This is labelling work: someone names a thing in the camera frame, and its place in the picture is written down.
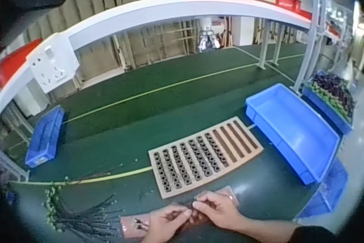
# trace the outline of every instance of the yellow line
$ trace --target yellow line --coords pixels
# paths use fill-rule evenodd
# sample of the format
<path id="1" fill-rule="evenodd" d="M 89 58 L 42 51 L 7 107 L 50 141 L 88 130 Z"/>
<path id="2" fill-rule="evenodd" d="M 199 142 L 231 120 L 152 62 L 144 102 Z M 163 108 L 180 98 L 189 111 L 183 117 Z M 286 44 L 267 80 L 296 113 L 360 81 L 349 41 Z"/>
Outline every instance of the yellow line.
<path id="1" fill-rule="evenodd" d="M 282 57 L 282 58 L 279 58 L 279 59 L 280 60 L 281 59 L 288 59 L 288 58 L 293 58 L 293 57 L 298 57 L 298 56 L 303 56 L 303 55 L 304 54 L 298 54 L 298 55 L 293 55 L 293 56 Z M 75 121 L 77 119 L 80 119 L 80 118 L 85 117 L 87 115 L 90 115 L 92 113 L 98 112 L 100 110 L 103 110 L 103 109 L 112 107 L 114 105 L 121 104 L 123 102 L 131 101 L 133 99 L 136 99 L 136 98 L 139 98 L 139 97 L 142 97 L 142 96 L 145 96 L 145 95 L 148 95 L 148 94 L 157 92 L 157 91 L 161 91 L 161 90 L 164 90 L 164 89 L 176 87 L 176 86 L 181 85 L 181 84 L 186 84 L 186 83 L 189 83 L 189 82 L 193 82 L 193 81 L 196 81 L 196 80 L 199 80 L 199 79 L 203 79 L 203 78 L 207 78 L 207 77 L 219 75 L 219 74 L 222 74 L 222 73 L 226 73 L 226 72 L 230 72 L 230 71 L 236 71 L 238 69 L 247 68 L 247 67 L 253 67 L 255 65 L 257 65 L 257 63 L 253 63 L 253 64 L 249 64 L 249 65 L 242 65 L 240 67 L 230 68 L 230 69 L 226 69 L 224 71 L 218 71 L 218 72 L 210 73 L 210 74 L 207 74 L 207 75 L 203 75 L 203 76 L 200 76 L 200 77 L 192 78 L 192 79 L 185 80 L 185 81 L 182 81 L 182 82 L 178 82 L 178 83 L 175 83 L 175 84 L 167 85 L 165 87 L 157 88 L 157 89 L 154 89 L 154 90 L 151 90 L 151 91 L 148 91 L 148 92 L 144 92 L 144 93 L 141 93 L 141 94 L 138 94 L 138 95 L 135 95 L 135 96 L 126 98 L 124 100 L 120 100 L 120 101 L 114 102 L 114 103 L 109 104 L 109 105 L 105 105 L 105 106 L 103 106 L 101 108 L 97 108 L 97 109 L 91 110 L 91 111 L 86 112 L 86 113 L 84 113 L 82 115 L 79 115 L 77 117 L 74 117 L 72 119 L 69 119 L 69 120 L 63 122 L 63 124 L 68 123 L 68 122 Z M 127 177 L 127 176 L 132 176 L 132 175 L 140 174 L 140 173 L 147 172 L 147 171 L 150 171 L 150 170 L 152 170 L 152 167 L 151 166 L 148 166 L 148 167 L 141 168 L 141 169 L 138 169 L 138 170 L 135 170 L 135 171 L 130 171 L 130 172 L 126 172 L 126 173 L 122 173 L 122 174 L 117 174 L 117 175 L 112 175 L 112 176 L 104 176 L 104 177 L 95 178 L 95 179 L 86 179 L 86 180 L 82 180 L 80 182 L 79 181 L 75 181 L 75 182 L 16 182 L 16 181 L 12 181 L 12 183 L 16 183 L 16 184 L 26 184 L 26 185 L 36 185 L 36 186 L 66 185 L 66 184 L 67 185 L 85 184 L 85 183 L 103 182 L 103 181 L 106 181 L 106 180 L 124 178 L 124 177 Z"/>
<path id="2" fill-rule="evenodd" d="M 222 74 L 222 73 L 226 73 L 226 72 L 230 72 L 230 71 L 236 71 L 238 69 L 242 69 L 242 68 L 247 68 L 247 67 L 252 67 L 256 65 L 256 63 L 254 64 L 249 64 L 249 65 L 242 65 L 240 67 L 236 67 L 236 68 L 229 68 L 229 69 L 226 69 L 224 71 L 218 71 L 218 72 L 214 72 L 214 73 L 210 73 L 210 74 L 206 74 L 206 75 L 202 75 L 202 76 L 199 76 L 199 77 L 196 77 L 196 78 L 192 78 L 192 79 L 189 79 L 189 80 L 185 80 L 185 81 L 182 81 L 182 82 L 178 82 L 178 83 L 175 83 L 175 84 L 171 84 L 171 85 L 166 85 L 165 87 L 161 87 L 161 88 L 157 88 L 157 89 L 153 89 L 151 91 L 147 91 L 147 92 L 144 92 L 144 93 L 141 93 L 141 94 L 138 94 L 138 95 L 135 95 L 135 96 L 132 96 L 132 97 L 129 97 L 129 98 L 126 98 L 126 99 L 123 99 L 123 100 L 120 100 L 120 101 L 117 101 L 117 102 L 114 102 L 112 104 L 109 104 L 109 105 L 105 105 L 101 108 L 97 108 L 97 109 L 94 109 L 94 110 L 91 110 L 89 112 L 86 112 L 82 115 L 79 115 L 77 117 L 74 117 L 72 119 L 69 119 L 65 122 L 63 122 L 63 124 L 65 123 L 69 123 L 69 122 L 73 122 L 75 120 L 78 120 L 80 118 L 83 118 L 85 116 L 88 116 L 90 114 L 93 114 L 95 112 L 98 112 L 100 110 L 104 110 L 106 108 L 111 108 L 112 106 L 115 106 L 115 105 L 118 105 L 118 104 L 122 104 L 123 102 L 128 102 L 128 101 L 131 101 L 133 99 L 136 99 L 136 98 L 139 98 L 139 97 L 142 97 L 142 96 L 145 96 L 145 95 L 148 95 L 148 94 L 151 94 L 151 93 L 154 93 L 154 92 L 157 92 L 157 91 L 161 91 L 161 90 L 164 90 L 164 89 L 168 89 L 168 88 L 173 88 L 173 87 L 176 87 L 178 85 L 182 85 L 182 84 L 186 84 L 186 83 L 189 83 L 189 82 L 193 82 L 193 81 L 197 81 L 197 80 L 200 80 L 200 79 L 203 79 L 203 78 L 207 78 L 207 77 L 211 77 L 211 76 L 215 76 L 215 75 L 219 75 L 219 74 Z"/>
<path id="3" fill-rule="evenodd" d="M 122 173 L 122 174 L 117 174 L 117 175 L 112 175 L 112 176 L 103 176 L 102 178 L 85 179 L 85 180 L 82 180 L 82 181 L 74 181 L 74 182 L 16 182 L 16 181 L 13 181 L 12 183 L 26 184 L 26 185 L 37 185 L 37 186 L 85 184 L 85 183 L 93 183 L 93 182 L 103 182 L 103 181 L 112 180 L 112 179 L 119 179 L 119 178 L 124 178 L 126 176 L 133 176 L 133 175 L 136 175 L 136 174 L 140 174 L 140 173 L 150 171 L 152 169 L 153 168 L 151 166 L 148 166 L 148 167 L 145 167 L 145 168 L 141 168 L 141 169 L 138 169 L 138 170 L 134 170 L 134 171 L 130 171 L 130 172 Z"/>

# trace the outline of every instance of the white metal pole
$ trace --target white metal pole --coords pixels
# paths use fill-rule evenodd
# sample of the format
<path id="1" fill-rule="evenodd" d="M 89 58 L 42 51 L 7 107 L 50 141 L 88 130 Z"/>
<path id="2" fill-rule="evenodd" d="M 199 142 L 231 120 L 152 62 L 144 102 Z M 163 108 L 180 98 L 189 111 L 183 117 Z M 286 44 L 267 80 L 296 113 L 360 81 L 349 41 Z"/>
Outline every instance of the white metal pole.
<path id="1" fill-rule="evenodd" d="M 279 65 L 278 58 L 279 58 L 280 46 L 282 45 L 285 28 L 286 28 L 285 25 L 279 24 L 277 43 L 275 44 L 274 55 L 273 55 L 273 64 L 275 64 L 275 65 Z"/>
<path id="2" fill-rule="evenodd" d="M 263 27 L 262 49 L 260 51 L 260 59 L 258 64 L 258 66 L 261 67 L 262 69 L 265 69 L 264 63 L 266 62 L 270 30 L 271 30 L 271 22 L 270 20 L 265 19 Z"/>
<path id="3" fill-rule="evenodd" d="M 305 78 L 308 79 L 311 77 L 313 70 L 316 67 L 317 61 L 320 57 L 321 53 L 321 46 L 323 42 L 326 41 L 324 35 L 325 35 L 325 27 L 326 27 L 326 0 L 321 0 L 321 11 L 320 11 L 320 17 L 319 17 L 319 24 L 318 24 L 318 40 L 315 44 L 315 47 L 313 48 L 311 62 L 309 64 L 307 73 Z"/>
<path id="4" fill-rule="evenodd" d="M 315 39 L 317 34 L 317 19 L 319 17 L 319 0 L 313 0 L 313 10 L 312 10 L 312 20 L 311 27 L 308 34 L 308 43 L 305 51 L 305 56 L 303 58 L 303 62 L 300 68 L 300 72 L 298 73 L 296 82 L 293 86 L 293 90 L 295 92 L 299 91 L 299 88 L 302 84 L 303 78 L 306 74 L 311 56 L 313 51 L 313 46 L 315 45 Z"/>

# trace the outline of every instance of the finger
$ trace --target finger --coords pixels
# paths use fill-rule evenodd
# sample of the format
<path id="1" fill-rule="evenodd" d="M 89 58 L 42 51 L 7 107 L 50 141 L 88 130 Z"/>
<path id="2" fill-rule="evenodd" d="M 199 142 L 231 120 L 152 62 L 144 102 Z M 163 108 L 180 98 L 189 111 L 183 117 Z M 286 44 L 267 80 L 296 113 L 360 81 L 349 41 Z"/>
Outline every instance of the finger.
<path id="1" fill-rule="evenodd" d="M 192 203 L 192 206 L 196 210 L 199 210 L 201 213 L 207 215 L 208 217 L 211 217 L 215 213 L 215 210 L 213 208 L 203 202 L 195 201 Z"/>
<path id="2" fill-rule="evenodd" d="M 192 214 L 192 210 L 187 209 L 184 212 L 180 213 L 178 217 L 170 222 L 170 225 L 173 227 L 174 230 L 181 227 L 190 217 Z"/>
<path id="3" fill-rule="evenodd" d="M 158 213 L 164 216 L 164 215 L 170 215 L 174 212 L 183 212 L 186 210 L 187 210 L 186 206 L 174 204 L 174 205 L 169 205 L 169 206 L 159 209 Z"/>
<path id="4" fill-rule="evenodd" d="M 210 191 L 205 191 L 197 196 L 197 201 L 211 201 L 211 202 L 218 202 L 222 195 Z"/>

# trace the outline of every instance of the wire bundle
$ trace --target wire bundle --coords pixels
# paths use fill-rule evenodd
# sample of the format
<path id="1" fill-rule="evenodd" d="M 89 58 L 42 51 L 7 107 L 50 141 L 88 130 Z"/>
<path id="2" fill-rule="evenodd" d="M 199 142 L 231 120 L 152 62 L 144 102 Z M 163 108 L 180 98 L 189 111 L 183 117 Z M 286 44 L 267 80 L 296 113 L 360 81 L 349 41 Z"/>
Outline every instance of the wire bundle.
<path id="1" fill-rule="evenodd" d="M 106 211 L 117 202 L 113 200 L 115 194 L 110 195 L 103 202 L 74 213 L 68 210 L 60 196 L 61 186 L 52 186 L 45 190 L 47 201 L 42 204 L 47 209 L 47 223 L 57 232 L 66 230 L 72 232 L 83 242 L 109 242 L 112 237 L 120 237 L 120 229 L 113 227 L 113 223 L 120 224 L 120 216 L 113 216 L 116 211 Z"/>

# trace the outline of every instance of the metal frame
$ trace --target metal frame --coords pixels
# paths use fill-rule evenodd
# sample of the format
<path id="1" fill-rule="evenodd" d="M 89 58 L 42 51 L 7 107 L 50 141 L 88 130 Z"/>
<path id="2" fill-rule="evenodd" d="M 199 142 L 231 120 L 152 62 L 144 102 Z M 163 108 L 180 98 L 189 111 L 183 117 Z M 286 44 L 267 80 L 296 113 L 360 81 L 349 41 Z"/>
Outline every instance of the metal frame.
<path id="1" fill-rule="evenodd" d="M 283 24 L 279 25 L 277 43 L 275 44 L 273 61 L 272 61 L 273 64 L 275 64 L 275 65 L 279 65 L 278 58 L 279 58 L 280 46 L 282 45 L 285 29 L 286 29 L 285 25 L 283 25 Z"/>
<path id="2" fill-rule="evenodd" d="M 1 149 L 0 149 L 0 165 L 3 166 L 8 172 L 12 173 L 21 181 L 22 178 L 27 182 L 29 179 L 29 171 L 21 169 L 14 163 Z"/>
<path id="3" fill-rule="evenodd" d="M 310 20 L 299 14 L 257 0 L 141 0 L 96 14 L 60 34 L 70 42 L 63 45 L 67 47 L 65 50 L 69 51 L 68 47 L 72 47 L 75 51 L 93 41 L 131 28 L 167 20 L 195 19 L 221 14 L 264 17 L 303 29 L 309 29 L 310 25 Z M 50 36 L 39 47 L 53 45 L 53 37 L 54 35 Z M 36 57 L 37 54 L 39 54 L 38 51 L 34 50 L 30 55 Z M 33 78 L 34 75 L 28 63 L 18 69 L 0 92 L 0 113 Z"/>
<path id="4" fill-rule="evenodd" d="M 319 37 L 312 52 L 311 62 L 309 64 L 308 70 L 305 75 L 306 79 L 311 77 L 321 53 L 321 46 L 324 44 L 324 42 L 326 42 L 326 37 L 324 36 L 326 27 L 326 0 L 321 0 L 320 7 L 321 7 L 320 18 L 319 18 L 320 22 L 318 24 Z"/>
<path id="5" fill-rule="evenodd" d="M 312 56 L 312 52 L 313 52 L 313 48 L 315 46 L 318 18 L 319 18 L 319 0 L 313 0 L 312 20 L 311 20 L 311 27 L 310 27 L 309 34 L 308 34 L 307 48 L 305 51 L 305 56 L 303 58 L 302 66 L 300 68 L 300 72 L 298 73 L 297 79 L 293 86 L 293 91 L 295 91 L 297 93 L 299 91 L 299 88 L 301 87 L 303 78 L 308 69 L 308 66 L 309 66 L 309 63 L 311 60 L 311 56 Z"/>
<path id="6" fill-rule="evenodd" d="M 261 69 L 265 69 L 264 64 L 266 62 L 267 57 L 267 49 L 269 44 L 269 33 L 271 31 L 271 21 L 265 19 L 264 27 L 263 27 L 263 40 L 262 40 L 262 49 L 260 50 L 260 58 L 258 66 Z"/>

